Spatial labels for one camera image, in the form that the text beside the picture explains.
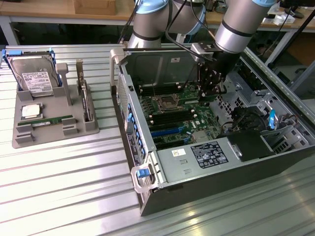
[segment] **green circuit board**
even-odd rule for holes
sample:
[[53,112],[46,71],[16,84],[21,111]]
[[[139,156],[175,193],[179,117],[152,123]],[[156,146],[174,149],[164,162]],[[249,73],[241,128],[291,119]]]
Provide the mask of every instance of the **green circuit board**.
[[[174,125],[181,127],[182,131],[177,134],[162,135],[153,137],[153,140],[158,148],[168,148],[168,144],[182,146],[184,144],[197,143],[194,133],[204,134],[200,142],[208,139],[215,139],[221,133],[221,126],[217,121],[216,116],[209,108],[209,103],[215,99],[215,97],[208,98],[207,101],[199,102],[197,100],[198,90],[195,89],[194,84],[187,85],[180,93],[153,95],[153,96],[141,96],[139,95],[139,101],[142,106],[144,116],[149,120],[150,115],[172,113],[177,111],[190,111],[194,109],[194,114],[197,115],[194,119],[177,122]],[[175,101],[172,107],[169,109],[161,106],[161,100],[167,98],[168,101]]]

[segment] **wooden shelf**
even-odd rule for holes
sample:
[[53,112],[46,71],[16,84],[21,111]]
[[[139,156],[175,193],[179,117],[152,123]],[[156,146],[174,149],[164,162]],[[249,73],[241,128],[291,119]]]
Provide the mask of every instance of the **wooden shelf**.
[[[22,2],[2,2],[0,0],[0,14],[3,16],[29,16],[53,18],[78,18],[78,19],[104,19],[128,20],[134,7],[133,0],[116,0],[115,16],[75,14],[72,0],[23,0]],[[293,24],[284,25],[284,28],[298,28],[312,11],[299,9],[305,15],[303,19],[296,19]],[[217,12],[207,13],[207,23],[219,25],[223,14]],[[261,28],[279,28],[275,24],[262,24]],[[315,20],[312,20],[307,29],[315,29]]]

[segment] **blue ram slot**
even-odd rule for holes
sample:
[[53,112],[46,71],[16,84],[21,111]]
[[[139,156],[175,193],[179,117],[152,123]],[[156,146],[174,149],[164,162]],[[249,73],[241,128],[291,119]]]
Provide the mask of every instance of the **blue ram slot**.
[[174,128],[174,129],[167,129],[162,131],[154,131],[151,132],[152,137],[164,136],[169,134],[178,134],[181,133],[184,127]]

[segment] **cardboard box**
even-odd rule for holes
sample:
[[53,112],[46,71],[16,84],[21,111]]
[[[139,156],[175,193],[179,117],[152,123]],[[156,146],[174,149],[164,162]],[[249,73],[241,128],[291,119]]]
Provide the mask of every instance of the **cardboard box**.
[[75,14],[109,15],[116,14],[116,0],[73,0]]

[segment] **aluminum extrusion table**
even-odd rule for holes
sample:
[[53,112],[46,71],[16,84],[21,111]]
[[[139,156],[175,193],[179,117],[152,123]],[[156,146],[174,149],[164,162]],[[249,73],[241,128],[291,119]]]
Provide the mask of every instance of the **aluminum extrusion table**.
[[83,59],[101,131],[13,149],[16,82],[2,62],[0,235],[314,234],[314,158],[281,175],[141,217],[109,91],[109,51],[116,46],[7,47],[8,51],[52,47],[57,61],[69,64],[69,84],[76,80],[76,59]]

